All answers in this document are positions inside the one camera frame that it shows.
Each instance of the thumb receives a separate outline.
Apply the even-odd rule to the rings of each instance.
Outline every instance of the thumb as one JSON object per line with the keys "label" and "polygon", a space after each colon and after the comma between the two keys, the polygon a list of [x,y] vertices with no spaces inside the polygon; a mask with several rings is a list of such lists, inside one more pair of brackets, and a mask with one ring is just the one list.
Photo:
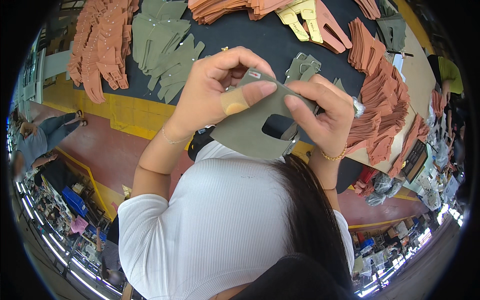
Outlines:
{"label": "thumb", "polygon": [[285,105],[290,110],[295,122],[305,130],[310,138],[312,138],[313,134],[319,132],[317,118],[300,98],[293,95],[286,95]]}
{"label": "thumb", "polygon": [[261,80],[222,93],[220,100],[227,116],[239,113],[276,91],[276,83]]}
{"label": "thumb", "polygon": [[276,91],[276,83],[261,80],[241,87],[243,97],[249,107]]}

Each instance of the cardboard box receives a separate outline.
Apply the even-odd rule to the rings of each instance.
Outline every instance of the cardboard box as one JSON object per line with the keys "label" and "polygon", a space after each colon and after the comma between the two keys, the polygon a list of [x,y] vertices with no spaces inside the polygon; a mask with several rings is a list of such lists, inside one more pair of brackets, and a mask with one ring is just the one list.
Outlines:
{"label": "cardboard box", "polygon": [[410,228],[413,227],[413,225],[415,225],[415,223],[413,223],[413,220],[412,218],[406,218],[405,220],[403,220],[405,222],[405,226],[407,227],[407,229],[410,230]]}
{"label": "cardboard box", "polygon": [[398,234],[398,232],[395,230],[395,228],[393,227],[390,227],[389,230],[387,230],[388,232],[388,236],[393,239],[394,237],[396,237],[396,235]]}

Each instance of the striped shirt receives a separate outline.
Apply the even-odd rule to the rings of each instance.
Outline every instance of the striped shirt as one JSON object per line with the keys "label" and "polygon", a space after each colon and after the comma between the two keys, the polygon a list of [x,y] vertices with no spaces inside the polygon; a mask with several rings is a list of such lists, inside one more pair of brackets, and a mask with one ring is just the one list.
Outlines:
{"label": "striped shirt", "polygon": [[105,266],[109,270],[118,270],[120,269],[120,257],[119,257],[119,246],[109,240],[105,242],[105,246],[102,251],[97,251],[95,256],[103,263],[102,260],[105,260]]}

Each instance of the pink shirt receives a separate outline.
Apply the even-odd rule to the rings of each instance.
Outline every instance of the pink shirt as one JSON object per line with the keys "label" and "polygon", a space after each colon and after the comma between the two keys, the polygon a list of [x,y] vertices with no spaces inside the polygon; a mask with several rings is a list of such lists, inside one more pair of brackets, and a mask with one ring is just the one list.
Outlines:
{"label": "pink shirt", "polygon": [[88,222],[83,220],[81,216],[78,216],[75,221],[72,221],[72,224],[70,225],[70,229],[73,232],[78,232],[82,234],[85,231],[85,228],[87,228]]}

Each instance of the white ribbed shirt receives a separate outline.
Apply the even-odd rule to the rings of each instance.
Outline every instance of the white ribbed shirt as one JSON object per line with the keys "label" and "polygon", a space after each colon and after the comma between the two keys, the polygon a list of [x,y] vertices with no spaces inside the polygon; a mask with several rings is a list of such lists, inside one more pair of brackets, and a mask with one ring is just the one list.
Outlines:
{"label": "white ribbed shirt", "polygon": [[[130,284],[152,299],[209,299],[253,282],[288,254],[288,194],[263,161],[213,141],[181,177],[169,202],[133,197],[119,209],[119,253]],[[348,266],[348,225],[334,211]]]}

